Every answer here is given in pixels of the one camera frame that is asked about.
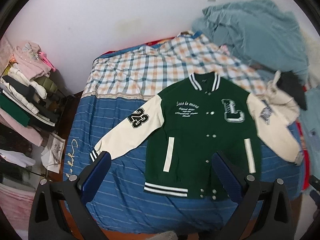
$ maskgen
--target floor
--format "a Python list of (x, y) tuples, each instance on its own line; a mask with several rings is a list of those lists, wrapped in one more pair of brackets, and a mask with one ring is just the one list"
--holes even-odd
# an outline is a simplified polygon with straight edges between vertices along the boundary
[(302, 194), (301, 212), (294, 240), (299, 240), (313, 222), (316, 203), (308, 194)]
[[(63, 138), (63, 139), (68, 139), (71, 126), (73, 123), (74, 116), (76, 114), (76, 110), (78, 107), (78, 104), (80, 102), (82, 93), (78, 93), (75, 95), (74, 98), (70, 98), (66, 104), (65, 111), (62, 115), (62, 119), (60, 122), (60, 126), (58, 129), (58, 135)], [(60, 169), (60, 173), (54, 173), (54, 172), (49, 172), (49, 177), (53, 181), (62, 181), (63, 178), (63, 167)], [(297, 198), (296, 200), (291, 202), (291, 207), (292, 207), (292, 214), (293, 214), (293, 221), (295, 225), (297, 225), (298, 220), (299, 220), (299, 215), (300, 215), (300, 208), (301, 208), (301, 200), (302, 196)], [(66, 220), (68, 222), (68, 225), (73, 233), (73, 235), (78, 238), (78, 239), (83, 239), (80, 232), (78, 231), (76, 224), (71, 216), (71, 214), (67, 211), (65, 208), (65, 205), (63, 202), (61, 202), (63, 212), (65, 214)], [(249, 236), (253, 226), (254, 226), (255, 221), (252, 220), (248, 224), (245, 232), (242, 235), (242, 238), (245, 238)], [(107, 231), (107, 230), (102, 230), (104, 234), (109, 238), (109, 240), (145, 240), (147, 238), (152, 237), (153, 235), (147, 235), (147, 234), (123, 234), (119, 232), (113, 232), (113, 231)], [(192, 234), (188, 236), (188, 240), (196, 240), (198, 239), (198, 234)]]

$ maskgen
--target clothing pile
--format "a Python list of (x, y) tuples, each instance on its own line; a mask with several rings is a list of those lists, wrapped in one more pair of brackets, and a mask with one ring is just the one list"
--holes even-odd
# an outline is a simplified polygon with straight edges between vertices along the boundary
[(23, 41), (13, 48), (0, 77), (0, 122), (37, 146), (43, 141), (38, 131), (53, 132), (59, 119), (58, 87), (49, 79), (51, 71), (56, 69), (39, 45)]
[(292, 71), (306, 83), (306, 46), (293, 12), (282, 12), (271, 0), (231, 2), (202, 12), (193, 30), (218, 46), (227, 45), (232, 56), (256, 68), (262, 78), (269, 81), (277, 70)]

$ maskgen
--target varsity jacket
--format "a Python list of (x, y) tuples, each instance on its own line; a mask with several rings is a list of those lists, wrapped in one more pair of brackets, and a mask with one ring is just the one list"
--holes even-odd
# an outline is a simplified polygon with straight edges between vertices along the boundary
[(217, 73), (193, 73), (114, 127), (90, 156), (94, 161), (106, 151), (115, 159), (148, 138), (144, 191), (222, 200), (227, 194), (212, 170), (213, 153), (222, 151), (259, 179), (259, 137), (288, 161), (299, 153), (299, 144), (270, 106)]

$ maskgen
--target bed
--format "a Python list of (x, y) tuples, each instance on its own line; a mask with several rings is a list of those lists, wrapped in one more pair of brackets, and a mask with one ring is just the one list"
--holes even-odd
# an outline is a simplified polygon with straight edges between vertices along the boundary
[[(99, 139), (165, 87), (192, 72), (218, 72), (255, 94), (265, 83), (252, 68), (229, 57), (200, 32), (185, 32), (167, 41), (106, 53), (93, 62), (69, 135), (64, 179), (89, 164), (89, 153)], [(297, 124), (288, 127), (301, 144)], [(87, 208), (103, 229), (122, 233), (181, 234), (223, 226), (236, 204), (211, 198), (181, 199), (143, 192), (147, 140), (112, 161), (94, 200)], [(295, 166), (279, 158), (261, 142), (262, 181), (282, 178), (290, 199), (299, 196), (305, 164)]]

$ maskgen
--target blue striped bedsheet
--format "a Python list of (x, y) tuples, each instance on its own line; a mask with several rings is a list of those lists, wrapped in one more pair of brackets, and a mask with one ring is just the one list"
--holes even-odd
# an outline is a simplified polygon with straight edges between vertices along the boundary
[[(79, 174), (89, 164), (89, 153), (98, 140), (143, 103), (140, 99), (82, 98), (68, 139), (64, 179), (67, 174)], [(300, 142), (296, 124), (289, 128)], [(236, 208), (230, 200), (182, 199), (143, 192), (146, 145), (144, 141), (113, 160), (94, 200), (87, 204), (101, 228), (123, 233), (193, 233), (221, 227), (228, 221)], [(261, 180), (282, 178), (290, 198), (296, 198), (302, 188), (304, 164), (295, 166), (282, 160), (263, 143), (261, 148)]]

